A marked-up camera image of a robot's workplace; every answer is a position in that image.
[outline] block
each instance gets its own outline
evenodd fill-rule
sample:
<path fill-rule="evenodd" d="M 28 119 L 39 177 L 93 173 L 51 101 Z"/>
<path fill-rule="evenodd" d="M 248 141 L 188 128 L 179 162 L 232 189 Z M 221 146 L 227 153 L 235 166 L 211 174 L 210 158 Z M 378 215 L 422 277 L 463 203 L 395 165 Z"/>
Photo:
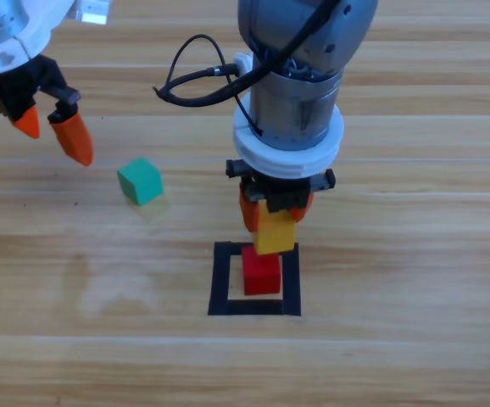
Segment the block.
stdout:
<path fill-rule="evenodd" d="M 258 255 L 287 252 L 294 249 L 296 222 L 287 210 L 271 214 L 265 202 L 260 205 L 260 227 L 253 234 Z"/>
<path fill-rule="evenodd" d="M 258 256 L 254 246 L 242 248 L 245 295 L 278 294 L 281 291 L 279 254 Z"/>
<path fill-rule="evenodd" d="M 123 193 L 136 205 L 144 205 L 164 192 L 160 171 L 148 159 L 135 159 L 117 175 Z"/>

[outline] black cable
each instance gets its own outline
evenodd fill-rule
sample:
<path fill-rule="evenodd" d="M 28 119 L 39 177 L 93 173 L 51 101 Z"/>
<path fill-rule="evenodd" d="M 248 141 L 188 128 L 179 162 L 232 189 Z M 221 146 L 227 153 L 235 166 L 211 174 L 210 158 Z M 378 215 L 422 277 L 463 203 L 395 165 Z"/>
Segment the black cable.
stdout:
<path fill-rule="evenodd" d="M 239 69 L 237 68 L 237 64 L 221 65 L 214 68 L 207 68 L 206 70 L 199 70 L 198 72 L 193 72 L 191 74 L 180 76 L 179 78 L 174 79 L 170 83 L 164 85 L 164 90 L 166 92 L 169 92 L 174 87 L 182 85 L 183 83 L 195 81 L 196 79 L 200 79 L 200 78 L 207 78 L 210 76 L 226 76 L 226 75 L 239 75 Z"/>
<path fill-rule="evenodd" d="M 230 98 L 237 98 L 239 93 L 249 89 L 249 87 L 267 76 L 274 68 L 287 61 L 287 59 L 292 56 L 298 47 L 303 44 L 311 34 L 319 30 L 319 28 L 330 19 L 331 12 L 340 2 L 341 0 L 324 0 L 311 14 L 298 34 L 278 54 L 258 68 L 248 72 L 246 75 L 240 76 L 233 82 L 229 81 L 228 85 L 223 86 L 216 92 L 201 98 L 179 98 L 170 92 L 166 92 L 164 88 L 159 90 L 154 87 L 153 89 L 159 98 L 163 99 L 165 102 L 188 108 L 211 106 L 222 103 Z"/>
<path fill-rule="evenodd" d="M 219 59 L 220 59 L 220 62 L 222 63 L 221 67 L 217 67 L 217 68 L 220 68 L 221 70 L 221 73 L 219 75 L 216 74 L 216 69 L 215 68 L 209 68 L 207 70 L 203 70 L 203 71 L 199 71 L 199 72 L 195 72 L 193 74 L 189 74 L 189 75 L 186 75 L 186 76 L 183 76 L 181 78 L 178 78 L 176 79 L 175 81 L 172 81 L 171 80 L 171 77 L 172 75 L 174 74 L 174 70 L 175 70 L 175 66 L 177 65 L 177 61 L 179 60 L 179 57 L 181 56 L 181 54 L 183 53 L 183 51 L 185 51 L 185 48 L 188 47 L 188 45 L 199 39 L 199 38 L 203 38 L 205 40 L 208 40 L 209 42 L 211 42 L 211 44 L 213 45 L 214 49 L 217 51 L 217 53 L 219 54 Z M 203 77 L 207 77 L 207 76 L 225 76 L 226 79 L 228 80 L 228 85 L 230 85 L 232 83 L 231 81 L 231 78 L 230 78 L 230 74 L 231 72 L 230 71 L 226 71 L 226 70 L 231 70 L 233 73 L 237 73 L 239 74 L 239 70 L 236 70 L 237 66 L 236 65 L 228 65 L 225 61 L 225 57 L 224 55 L 222 54 L 222 51 L 220 50 L 220 47 L 219 47 L 219 44 L 217 44 L 217 42 L 211 38 L 210 36 L 206 36 L 205 34 L 197 34 L 196 36 L 192 36 L 191 38 L 189 38 L 183 45 L 182 47 L 179 49 L 179 51 L 177 52 L 177 54 L 175 55 L 174 57 L 174 60 L 173 62 L 171 63 L 171 67 L 170 67 L 170 72 L 168 73 L 168 77 L 166 78 L 166 83 L 164 85 L 164 87 L 160 90 L 158 90 L 156 87 L 154 87 L 154 91 L 157 93 L 157 95 L 159 95 L 159 97 L 163 100 L 165 100 L 166 102 L 168 102 L 168 100 L 166 98 L 171 98 L 171 97 L 174 97 L 175 96 L 170 93 L 171 89 L 182 84 L 182 83 L 185 83 L 185 82 L 188 82 L 188 81 L 193 81 L 195 79 L 199 79 L 199 78 L 203 78 Z M 251 116 L 248 114 L 248 111 L 245 109 L 245 107 L 243 106 L 243 103 L 242 101 L 239 99 L 238 97 L 238 94 L 234 95 L 234 98 L 236 99 L 236 102 L 237 102 L 237 105 L 239 106 L 239 109 L 242 111 L 243 115 L 247 118 L 247 121 L 248 123 L 253 127 L 254 131 L 256 131 L 257 134 L 259 134 L 260 136 L 262 136 L 262 131 L 258 128 L 258 126 L 256 125 L 256 123 L 253 122 L 253 119 L 251 119 Z"/>

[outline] black tape marking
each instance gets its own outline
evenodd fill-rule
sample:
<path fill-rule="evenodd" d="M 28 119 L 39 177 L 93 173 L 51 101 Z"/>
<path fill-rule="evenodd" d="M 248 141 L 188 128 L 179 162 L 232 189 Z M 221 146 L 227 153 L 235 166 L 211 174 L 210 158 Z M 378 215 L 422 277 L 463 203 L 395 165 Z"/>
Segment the black tape marking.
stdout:
<path fill-rule="evenodd" d="M 208 315 L 290 315 L 301 316 L 299 283 L 299 247 L 282 256 L 282 300 L 229 300 L 231 256 L 241 256 L 251 243 L 217 242 L 214 244 L 213 277 Z"/>

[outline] yellow block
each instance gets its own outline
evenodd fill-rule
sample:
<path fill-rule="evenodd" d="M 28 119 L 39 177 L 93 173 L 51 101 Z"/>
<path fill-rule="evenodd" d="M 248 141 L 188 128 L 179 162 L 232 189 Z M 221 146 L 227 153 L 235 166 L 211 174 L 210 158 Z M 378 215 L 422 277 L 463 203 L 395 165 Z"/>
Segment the yellow block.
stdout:
<path fill-rule="evenodd" d="M 296 222 L 287 210 L 271 214 L 265 202 L 261 202 L 260 228 L 253 234 L 253 242 L 259 255 L 293 250 L 296 242 Z"/>

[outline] teal cube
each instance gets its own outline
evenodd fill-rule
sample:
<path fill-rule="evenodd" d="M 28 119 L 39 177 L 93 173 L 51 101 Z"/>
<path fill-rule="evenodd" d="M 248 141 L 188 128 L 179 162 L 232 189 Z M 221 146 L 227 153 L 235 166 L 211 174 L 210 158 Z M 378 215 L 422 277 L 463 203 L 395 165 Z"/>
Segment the teal cube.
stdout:
<path fill-rule="evenodd" d="M 164 192 L 160 171 L 148 159 L 135 159 L 117 171 L 120 189 L 136 205 L 144 205 Z"/>

